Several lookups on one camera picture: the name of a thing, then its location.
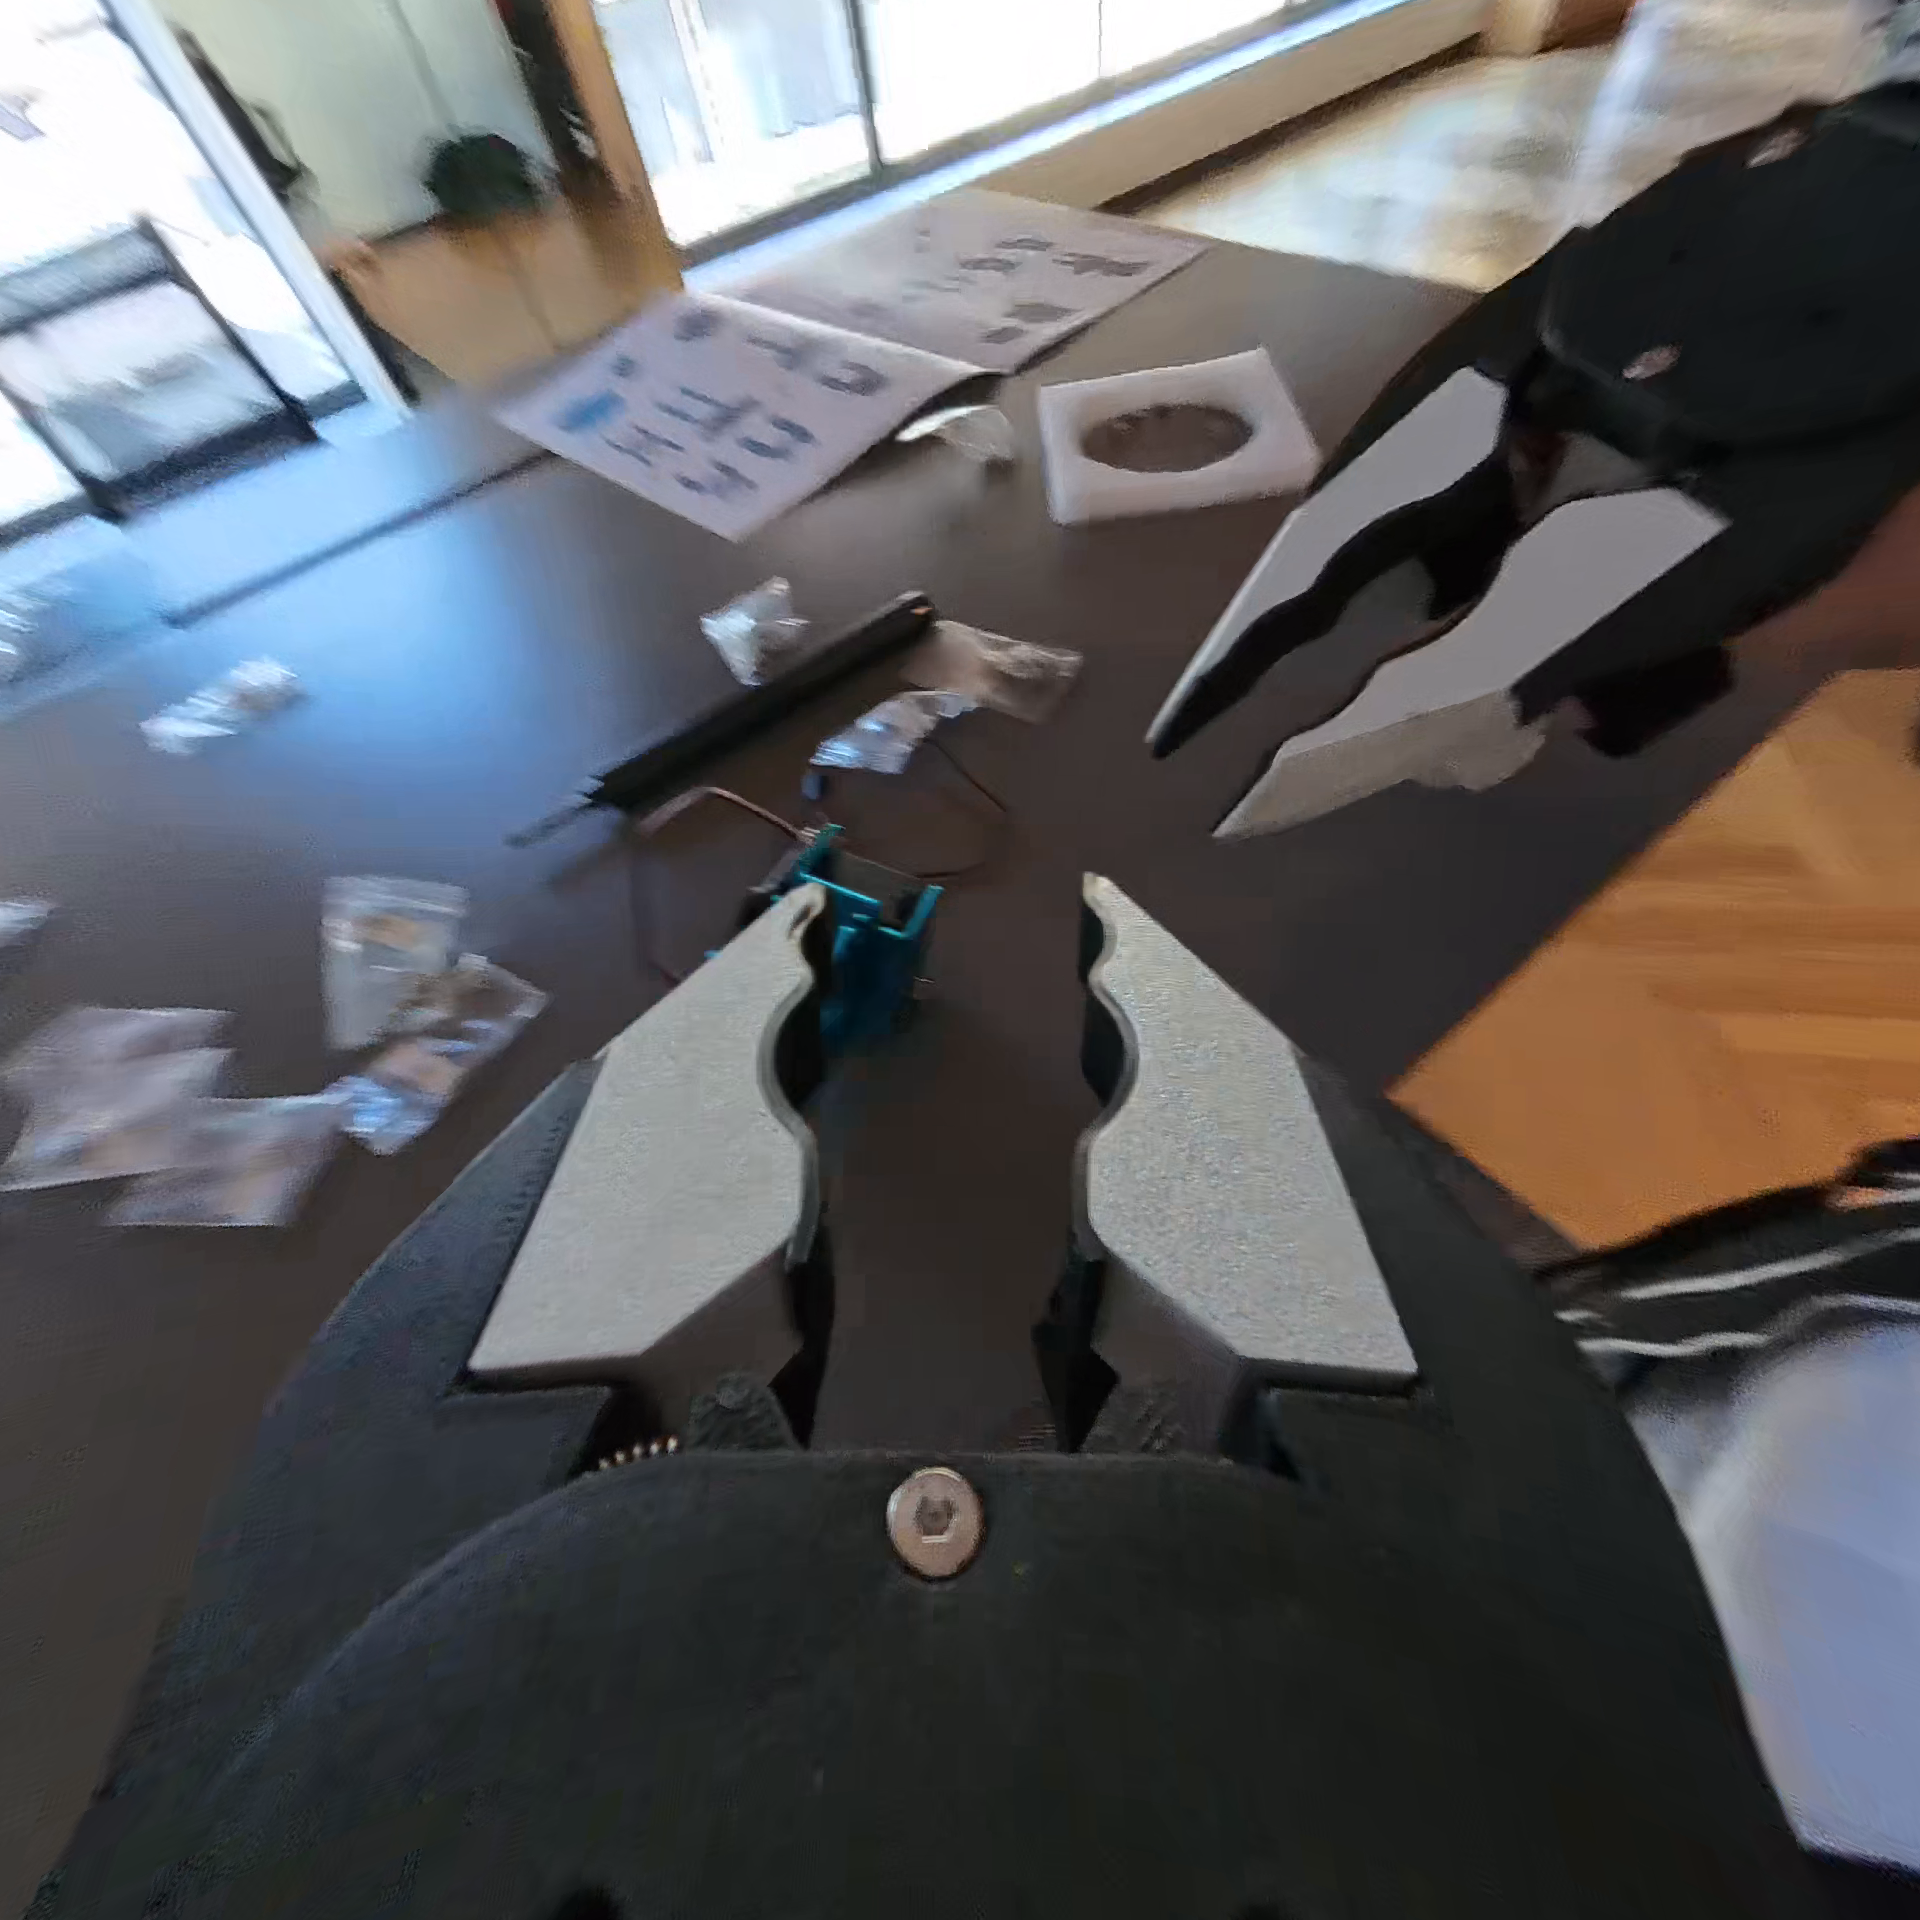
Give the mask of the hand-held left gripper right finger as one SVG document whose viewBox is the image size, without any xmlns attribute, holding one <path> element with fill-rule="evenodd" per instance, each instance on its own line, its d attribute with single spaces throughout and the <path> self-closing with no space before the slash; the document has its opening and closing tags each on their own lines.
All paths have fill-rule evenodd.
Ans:
<svg viewBox="0 0 1920 1920">
<path fill-rule="evenodd" d="M 1074 1263 L 1115 1382 L 1409 1388 L 1414 1349 L 1283 1033 L 1112 879 L 1079 883 Z"/>
</svg>

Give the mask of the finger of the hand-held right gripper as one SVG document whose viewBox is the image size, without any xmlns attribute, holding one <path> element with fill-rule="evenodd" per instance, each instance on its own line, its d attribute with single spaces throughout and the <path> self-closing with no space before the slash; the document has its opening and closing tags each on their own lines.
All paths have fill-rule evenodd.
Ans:
<svg viewBox="0 0 1920 1920">
<path fill-rule="evenodd" d="M 1512 524 L 1512 395 L 1486 372 L 1449 372 L 1400 421 L 1324 473 L 1288 508 L 1154 712 L 1146 748 L 1175 754 L 1305 644 L 1327 637 L 1358 591 L 1420 563 L 1444 583 L 1500 549 Z"/>
<path fill-rule="evenodd" d="M 1509 780 L 1542 746 L 1542 727 L 1522 719 L 1522 678 L 1725 529 L 1669 488 L 1559 502 L 1441 637 L 1382 661 L 1343 707 L 1286 738 L 1211 835 L 1288 828 L 1406 780 L 1462 789 Z"/>
</svg>

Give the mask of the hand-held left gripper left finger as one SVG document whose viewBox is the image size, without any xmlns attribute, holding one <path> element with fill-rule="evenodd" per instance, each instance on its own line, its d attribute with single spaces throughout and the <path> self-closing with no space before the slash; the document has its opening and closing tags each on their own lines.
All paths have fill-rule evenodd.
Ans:
<svg viewBox="0 0 1920 1920">
<path fill-rule="evenodd" d="M 803 883 L 605 1045 L 471 1378 L 772 1383 L 803 1359 L 828 960 L 828 894 Z"/>
</svg>

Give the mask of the white foam square with hole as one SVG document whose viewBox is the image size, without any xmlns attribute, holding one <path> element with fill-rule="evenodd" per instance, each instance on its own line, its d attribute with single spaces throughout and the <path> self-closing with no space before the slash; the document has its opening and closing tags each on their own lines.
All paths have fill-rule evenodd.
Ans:
<svg viewBox="0 0 1920 1920">
<path fill-rule="evenodd" d="M 1265 348 L 1050 381 L 1037 436 L 1061 527 L 1296 496 L 1321 460 Z"/>
</svg>

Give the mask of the black servo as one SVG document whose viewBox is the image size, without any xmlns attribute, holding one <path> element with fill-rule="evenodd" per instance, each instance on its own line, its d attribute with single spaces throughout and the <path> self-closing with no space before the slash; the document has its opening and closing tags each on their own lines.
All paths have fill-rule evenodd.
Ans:
<svg viewBox="0 0 1920 1920">
<path fill-rule="evenodd" d="M 828 1058 L 890 1039 L 917 1005 L 942 885 L 851 852 L 845 828 L 803 828 L 776 866 L 740 898 L 735 931 L 759 920 L 783 894 L 827 894 L 828 970 L 819 974 L 819 1033 Z"/>
</svg>

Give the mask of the dark brown desk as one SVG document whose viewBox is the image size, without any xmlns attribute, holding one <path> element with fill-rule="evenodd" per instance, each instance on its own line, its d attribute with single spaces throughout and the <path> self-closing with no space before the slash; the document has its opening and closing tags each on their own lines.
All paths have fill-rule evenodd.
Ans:
<svg viewBox="0 0 1920 1920">
<path fill-rule="evenodd" d="M 269 1398 L 29 1918 L 1828 1918 L 1763 1784 L 1650 1464 L 1519 1267 L 1332 1068 L 1462 1013 L 1597 883 L 1515 800 L 1400 798 L 1203 841 L 1248 722 L 1175 761 L 1140 727 L 1257 535 L 1066 538 L 1031 484 L 937 502 L 884 471 L 783 563 L 828 611 L 923 583 L 1055 618 L 1090 685 L 986 754 L 1010 852 L 942 919 L 945 1013 L 828 1110 L 834 1346 L 803 1446 L 589 1468 L 642 1388 L 466 1372 L 508 1254 L 633 999 L 613 857 L 544 891 L 498 834 L 589 748 L 691 694 L 670 637 L 723 557 L 534 466 L 254 591 L 2 731 L 2 866 L 81 928 L 29 997 L 238 1013 L 314 1058 L 296 885 L 448 857 L 557 997 L 423 1171 L 353 1171 L 288 1254 L 149 1254 L 55 1204 L 2 1228 L 9 1309 L 169 1363 L 101 1426 L 115 1522 L 160 1500 L 388 1244 Z M 292 707 L 191 759 L 141 722 L 240 661 Z M 1249 1382 L 1167 1452 L 990 1452 L 1037 1398 L 1066 1241 L 1079 871 L 1310 1050 L 1310 1092 L 1414 1339 L 1409 1388 Z"/>
</svg>

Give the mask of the clear bag with brass nuts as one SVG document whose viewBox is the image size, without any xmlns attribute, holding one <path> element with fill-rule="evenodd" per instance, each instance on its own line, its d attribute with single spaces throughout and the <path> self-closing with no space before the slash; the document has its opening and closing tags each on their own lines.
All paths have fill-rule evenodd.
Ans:
<svg viewBox="0 0 1920 1920">
<path fill-rule="evenodd" d="M 419 1143 L 544 1005 L 544 990 L 481 955 L 421 976 L 376 1056 L 329 1088 L 338 1133 L 382 1158 Z"/>
</svg>

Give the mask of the clear bag with silver screws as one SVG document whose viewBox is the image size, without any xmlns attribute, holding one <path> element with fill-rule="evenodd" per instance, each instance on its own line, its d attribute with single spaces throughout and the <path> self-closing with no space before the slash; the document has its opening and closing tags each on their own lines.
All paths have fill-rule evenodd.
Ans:
<svg viewBox="0 0 1920 1920">
<path fill-rule="evenodd" d="M 413 987 L 444 974 L 466 888 L 399 874 L 329 874 L 320 888 L 320 1002 L 329 1050 L 373 1045 Z"/>
</svg>

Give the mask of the clear bag with dark screws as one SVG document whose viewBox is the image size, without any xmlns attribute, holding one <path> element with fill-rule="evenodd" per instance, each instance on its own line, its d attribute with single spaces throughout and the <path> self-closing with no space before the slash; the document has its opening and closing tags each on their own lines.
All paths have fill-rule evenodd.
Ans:
<svg viewBox="0 0 1920 1920">
<path fill-rule="evenodd" d="M 945 618 L 900 657 L 903 685 L 949 691 L 1025 725 L 1047 722 L 1079 669 L 1078 649 L 1000 637 Z"/>
</svg>

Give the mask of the crumpled clear plastic scrap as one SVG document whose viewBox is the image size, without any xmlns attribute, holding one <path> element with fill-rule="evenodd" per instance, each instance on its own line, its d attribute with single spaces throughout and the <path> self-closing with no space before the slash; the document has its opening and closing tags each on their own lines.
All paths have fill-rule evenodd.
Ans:
<svg viewBox="0 0 1920 1920">
<path fill-rule="evenodd" d="M 1017 436 L 1010 416 L 990 402 L 923 410 L 890 434 L 890 443 L 942 443 L 976 466 L 1013 466 Z"/>
</svg>

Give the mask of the small clear plastic screw bag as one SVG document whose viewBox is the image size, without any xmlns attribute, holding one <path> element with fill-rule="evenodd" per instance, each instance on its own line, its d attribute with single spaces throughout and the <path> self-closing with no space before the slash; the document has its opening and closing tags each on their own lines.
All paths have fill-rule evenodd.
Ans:
<svg viewBox="0 0 1920 1920">
<path fill-rule="evenodd" d="M 178 1162 L 136 1174 L 115 1228 L 289 1223 L 342 1143 L 333 1098 L 213 1098 L 188 1110 Z"/>
<path fill-rule="evenodd" d="M 240 661 L 213 684 L 141 722 L 154 754 L 191 759 L 238 738 L 303 699 L 300 677 L 280 661 Z"/>
<path fill-rule="evenodd" d="M 739 685 L 763 685 L 803 654 L 810 621 L 797 611 L 790 581 L 772 575 L 706 611 L 697 629 Z"/>
<path fill-rule="evenodd" d="M 20 1100 L 63 1100 L 108 1088 L 148 1061 L 213 1049 L 229 1027 L 229 1013 L 163 1005 L 109 1010 L 71 1005 L 29 1033 L 2 1056 L 2 1092 Z"/>
<path fill-rule="evenodd" d="M 2 1158 L 2 1195 L 129 1183 L 191 1158 L 206 1098 L 144 1115 L 37 1115 Z"/>
</svg>

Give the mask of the clear bag with silver nuts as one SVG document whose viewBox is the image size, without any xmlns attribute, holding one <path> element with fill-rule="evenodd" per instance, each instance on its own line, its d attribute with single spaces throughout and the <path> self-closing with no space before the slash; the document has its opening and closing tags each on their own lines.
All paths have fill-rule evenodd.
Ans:
<svg viewBox="0 0 1920 1920">
<path fill-rule="evenodd" d="M 819 740 L 805 765 L 814 772 L 865 772 L 895 777 L 939 725 L 968 712 L 976 712 L 976 699 L 966 691 L 903 690 Z"/>
</svg>

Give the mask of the black screwdriver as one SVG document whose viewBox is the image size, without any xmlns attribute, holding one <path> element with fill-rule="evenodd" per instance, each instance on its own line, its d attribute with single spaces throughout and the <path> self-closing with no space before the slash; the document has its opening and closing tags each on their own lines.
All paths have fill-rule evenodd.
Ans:
<svg viewBox="0 0 1920 1920">
<path fill-rule="evenodd" d="M 589 813 L 637 813 L 642 803 L 665 800 L 672 780 L 703 772 L 708 759 L 755 740 L 828 690 L 931 637 L 937 615 L 927 591 L 884 600 L 839 637 L 805 649 L 801 663 L 776 669 L 769 684 L 739 690 L 728 703 L 665 731 L 629 759 L 587 773 L 547 817 L 520 827 L 502 841 L 521 852 Z"/>
</svg>

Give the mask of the person's striped black jacket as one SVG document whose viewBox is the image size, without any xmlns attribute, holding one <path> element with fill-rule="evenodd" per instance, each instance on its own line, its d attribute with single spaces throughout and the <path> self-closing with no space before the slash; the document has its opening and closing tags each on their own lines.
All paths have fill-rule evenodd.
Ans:
<svg viewBox="0 0 1920 1920">
<path fill-rule="evenodd" d="M 1610 1383 L 1738 1363 L 1838 1325 L 1915 1319 L 1915 1138 L 1861 1149 L 1830 1180 L 1772 1187 L 1536 1271 Z"/>
</svg>

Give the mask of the open white instruction booklet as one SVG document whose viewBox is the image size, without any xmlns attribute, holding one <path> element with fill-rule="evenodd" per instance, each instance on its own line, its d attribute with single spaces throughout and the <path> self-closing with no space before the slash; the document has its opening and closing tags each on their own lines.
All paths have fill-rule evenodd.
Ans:
<svg viewBox="0 0 1920 1920">
<path fill-rule="evenodd" d="M 497 421 L 739 542 L 942 395 L 1013 377 L 1185 271 L 1198 234 L 956 189 L 735 289 L 648 301 Z"/>
</svg>

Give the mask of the person's white shirt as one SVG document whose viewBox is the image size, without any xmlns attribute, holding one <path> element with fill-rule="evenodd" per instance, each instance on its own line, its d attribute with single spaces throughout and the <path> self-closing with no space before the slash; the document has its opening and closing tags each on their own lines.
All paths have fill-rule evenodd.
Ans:
<svg viewBox="0 0 1920 1920">
<path fill-rule="evenodd" d="M 1795 1836 L 1915 1871 L 1915 1321 L 1656 1363 L 1622 1412 Z"/>
</svg>

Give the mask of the black chair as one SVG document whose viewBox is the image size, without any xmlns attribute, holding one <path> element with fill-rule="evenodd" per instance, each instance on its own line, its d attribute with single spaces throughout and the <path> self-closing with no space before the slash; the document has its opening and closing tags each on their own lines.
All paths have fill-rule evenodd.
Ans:
<svg viewBox="0 0 1920 1920">
<path fill-rule="evenodd" d="M 149 220 L 2 267 L 2 402 L 109 524 L 320 440 Z"/>
</svg>

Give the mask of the dark green bag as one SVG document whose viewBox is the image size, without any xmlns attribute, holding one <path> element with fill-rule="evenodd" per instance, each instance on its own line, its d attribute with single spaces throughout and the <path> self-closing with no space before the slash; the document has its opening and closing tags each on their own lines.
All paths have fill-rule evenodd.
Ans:
<svg viewBox="0 0 1920 1920">
<path fill-rule="evenodd" d="M 456 224 L 497 221 L 542 207 L 534 164 L 497 132 L 461 132 L 429 146 L 421 189 Z"/>
</svg>

